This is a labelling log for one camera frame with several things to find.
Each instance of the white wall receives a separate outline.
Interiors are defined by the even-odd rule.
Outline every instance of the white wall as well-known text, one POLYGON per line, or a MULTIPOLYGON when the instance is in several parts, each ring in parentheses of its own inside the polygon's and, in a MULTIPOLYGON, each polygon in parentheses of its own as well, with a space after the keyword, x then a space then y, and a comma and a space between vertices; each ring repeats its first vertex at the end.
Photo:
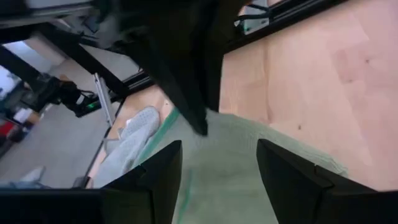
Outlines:
POLYGON ((120 80, 129 78, 138 72, 138 65, 128 56, 90 46, 82 46, 120 80))
POLYGON ((54 66, 60 65, 66 59, 39 36, 31 37, 24 42, 43 58, 51 61, 54 66))
POLYGON ((8 77, 8 74, 8 70, 0 66, 0 88, 2 88, 0 99, 5 97, 16 85, 14 80, 11 77, 8 77))
POLYGON ((4 44, 4 46, 40 72, 48 72, 53 66, 50 60, 43 58, 23 41, 4 44))

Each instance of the wall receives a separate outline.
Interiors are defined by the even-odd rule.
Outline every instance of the wall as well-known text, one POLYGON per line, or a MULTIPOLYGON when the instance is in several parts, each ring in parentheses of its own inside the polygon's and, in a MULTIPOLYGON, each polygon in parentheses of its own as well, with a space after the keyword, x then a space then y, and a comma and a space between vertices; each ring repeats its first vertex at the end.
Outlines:
POLYGON ((14 80, 8 77, 8 74, 8 70, 0 66, 0 88, 2 88, 0 99, 5 97, 16 85, 14 80))
POLYGON ((46 43, 41 37, 34 36, 24 41, 26 45, 35 50, 43 58, 52 62, 53 66, 60 65, 65 61, 65 57, 54 50, 50 44, 46 43))
POLYGON ((23 41, 4 44, 4 46, 40 72, 48 72, 53 66, 50 60, 43 58, 23 41))

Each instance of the plywood surface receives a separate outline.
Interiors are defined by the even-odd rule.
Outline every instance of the plywood surface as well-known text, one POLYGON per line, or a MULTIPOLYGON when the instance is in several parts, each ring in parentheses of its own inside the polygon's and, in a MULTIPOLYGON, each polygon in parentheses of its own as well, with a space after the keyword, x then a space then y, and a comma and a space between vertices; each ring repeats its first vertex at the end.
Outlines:
POLYGON ((398 2, 351 0, 224 58, 221 112, 335 156, 398 189, 398 2))

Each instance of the metal bar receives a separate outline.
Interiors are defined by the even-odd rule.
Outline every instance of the metal bar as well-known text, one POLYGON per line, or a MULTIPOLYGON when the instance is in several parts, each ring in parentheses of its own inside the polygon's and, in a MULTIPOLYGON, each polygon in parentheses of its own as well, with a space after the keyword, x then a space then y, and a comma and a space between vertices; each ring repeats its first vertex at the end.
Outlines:
POLYGON ((291 26, 291 25, 293 25, 297 22, 300 22, 310 16, 313 16, 314 14, 317 14, 319 12, 327 10, 327 9, 329 9, 337 4, 340 4, 342 2, 345 2, 345 1, 348 1, 348 0, 307 1, 307 2, 310 2, 310 4, 302 3, 305 5, 304 7, 296 7, 294 9, 294 11, 289 11, 288 14, 284 14, 282 17, 278 17, 277 15, 273 14, 274 8, 277 6, 271 6, 270 7, 271 14, 276 19, 274 19, 272 22, 270 22, 270 24, 265 28, 255 31, 249 35, 245 35, 243 37, 232 40, 226 49, 226 53, 236 50, 236 49, 243 47, 247 44, 250 44, 251 42, 259 40, 259 39, 266 37, 270 34, 278 32, 288 26, 291 26))
POLYGON ((37 79, 42 74, 39 71, 2 45, 0 45, 0 58, 1 66, 17 75, 24 82, 27 82, 33 91, 37 92, 40 90, 41 83, 37 79))
POLYGON ((149 77, 148 73, 141 70, 141 71, 138 71, 137 73, 135 73, 134 75, 131 75, 129 78, 123 80, 123 83, 130 86, 130 85, 135 84, 136 82, 140 82, 141 80, 143 80, 147 77, 149 77))
POLYGON ((308 0, 283 0, 273 4, 270 8, 274 15, 279 15, 301 3, 307 2, 308 0))
POLYGON ((40 28, 40 32, 44 35, 46 39, 56 45, 70 58, 74 59, 79 65, 81 65, 92 75, 98 73, 99 76, 104 78, 105 83, 110 90, 120 96, 127 96, 127 86, 115 75, 113 75, 112 72, 109 71, 104 65, 97 61, 97 59, 89 54, 82 46, 80 46, 77 40, 74 38, 75 35, 70 35, 67 32, 58 31, 50 24, 43 25, 40 28))
POLYGON ((136 81, 129 85, 129 95, 145 90, 146 88, 155 85, 155 82, 150 77, 143 77, 142 80, 136 81))
POLYGON ((112 112, 112 102, 109 99, 108 90, 104 83, 104 80, 98 76, 98 74, 94 74, 94 82, 95 87, 97 88, 99 102, 101 103, 101 107, 105 112, 106 121, 109 124, 109 127, 112 127, 115 121, 115 115, 112 112))

